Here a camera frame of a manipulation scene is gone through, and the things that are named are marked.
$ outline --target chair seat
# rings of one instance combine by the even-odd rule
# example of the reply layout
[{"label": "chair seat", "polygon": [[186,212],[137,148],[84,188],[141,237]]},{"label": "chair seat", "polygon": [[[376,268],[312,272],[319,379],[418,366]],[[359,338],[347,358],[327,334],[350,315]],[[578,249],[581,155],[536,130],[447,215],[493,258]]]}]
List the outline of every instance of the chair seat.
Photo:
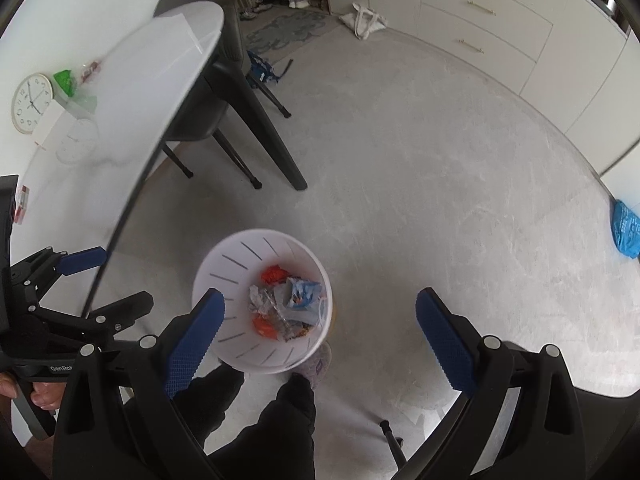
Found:
[{"label": "chair seat", "polygon": [[206,139],[216,131],[227,107],[228,103],[213,95],[205,79],[198,78],[174,122],[164,134],[164,141],[191,142]]}]

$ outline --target gold handle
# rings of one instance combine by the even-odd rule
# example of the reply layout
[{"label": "gold handle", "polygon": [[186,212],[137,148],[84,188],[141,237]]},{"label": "gold handle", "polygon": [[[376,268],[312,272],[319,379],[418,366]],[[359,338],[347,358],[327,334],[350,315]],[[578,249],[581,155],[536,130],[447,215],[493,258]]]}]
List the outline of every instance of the gold handle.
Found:
[{"label": "gold handle", "polygon": [[476,4],[475,1],[473,1],[473,0],[467,0],[466,2],[471,6],[477,7],[480,10],[484,10],[484,12],[486,12],[487,14],[492,14],[492,15],[495,16],[495,11],[494,10],[487,9],[486,7],[483,7],[480,4]]},{"label": "gold handle", "polygon": [[467,43],[465,40],[458,40],[458,43],[462,43],[463,45],[468,46],[469,48],[472,48],[473,50],[475,50],[478,54],[484,54],[484,50],[482,50],[481,48],[478,48],[476,46],[473,46],[471,43]]}]

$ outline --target foot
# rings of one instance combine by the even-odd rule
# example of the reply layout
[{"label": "foot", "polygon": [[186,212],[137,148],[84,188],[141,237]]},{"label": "foot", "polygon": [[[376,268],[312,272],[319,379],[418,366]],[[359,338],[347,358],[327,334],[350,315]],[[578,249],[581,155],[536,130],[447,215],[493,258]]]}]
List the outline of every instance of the foot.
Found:
[{"label": "foot", "polygon": [[302,375],[311,383],[311,389],[315,390],[324,379],[330,363],[331,347],[325,341],[309,359],[293,368],[292,372]]}]

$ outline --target human hand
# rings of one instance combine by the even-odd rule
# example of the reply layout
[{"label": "human hand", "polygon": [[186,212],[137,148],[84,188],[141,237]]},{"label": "human hand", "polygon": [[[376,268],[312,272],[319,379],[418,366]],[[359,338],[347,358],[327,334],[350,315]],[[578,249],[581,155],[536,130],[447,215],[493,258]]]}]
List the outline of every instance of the human hand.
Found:
[{"label": "human hand", "polygon": [[[43,410],[57,410],[65,393],[65,383],[33,383],[31,402]],[[18,385],[9,374],[0,374],[0,395],[15,399]]]}]

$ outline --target white plastic trash bin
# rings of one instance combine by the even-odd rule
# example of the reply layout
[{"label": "white plastic trash bin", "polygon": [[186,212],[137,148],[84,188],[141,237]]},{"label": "white plastic trash bin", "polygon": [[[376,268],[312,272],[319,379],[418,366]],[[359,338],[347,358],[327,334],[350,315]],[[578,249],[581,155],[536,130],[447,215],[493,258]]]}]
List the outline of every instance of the white plastic trash bin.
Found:
[{"label": "white plastic trash bin", "polygon": [[[273,265],[324,286],[320,323],[305,337],[281,342],[255,331],[248,308],[249,286],[263,285],[260,274]],[[193,304],[210,288],[225,297],[225,320],[211,348],[237,370],[254,374],[290,370],[310,357],[329,331],[333,309],[329,277],[307,247],[284,233],[250,229],[222,240],[200,265],[193,284]]]}]

